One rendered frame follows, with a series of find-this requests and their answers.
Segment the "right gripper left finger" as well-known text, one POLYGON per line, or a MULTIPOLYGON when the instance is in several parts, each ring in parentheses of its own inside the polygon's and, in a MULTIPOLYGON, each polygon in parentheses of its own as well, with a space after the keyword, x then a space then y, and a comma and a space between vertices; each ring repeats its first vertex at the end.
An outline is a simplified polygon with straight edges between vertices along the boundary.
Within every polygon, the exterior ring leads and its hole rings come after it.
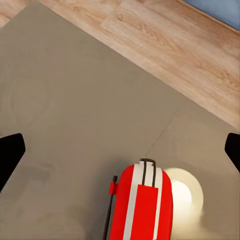
POLYGON ((0 139, 0 192, 26 151, 21 133, 0 139))

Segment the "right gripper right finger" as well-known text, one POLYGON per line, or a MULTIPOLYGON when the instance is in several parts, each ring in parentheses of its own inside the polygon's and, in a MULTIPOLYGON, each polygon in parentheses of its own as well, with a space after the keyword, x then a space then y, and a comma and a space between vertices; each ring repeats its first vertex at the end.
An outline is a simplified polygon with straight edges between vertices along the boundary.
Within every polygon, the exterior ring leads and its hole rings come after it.
POLYGON ((225 152, 240 172, 240 135, 230 133, 226 139, 225 152))

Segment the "radio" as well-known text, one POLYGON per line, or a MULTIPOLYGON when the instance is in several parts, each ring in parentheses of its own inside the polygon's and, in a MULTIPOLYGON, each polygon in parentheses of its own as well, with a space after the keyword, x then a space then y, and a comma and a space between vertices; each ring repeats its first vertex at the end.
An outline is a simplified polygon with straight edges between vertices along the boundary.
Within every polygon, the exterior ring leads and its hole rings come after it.
POLYGON ((113 195, 116 195, 109 240, 171 240, 174 198, 172 182, 156 161, 142 158, 140 164, 128 166, 110 184, 110 204, 107 211, 103 240, 111 215, 113 195))

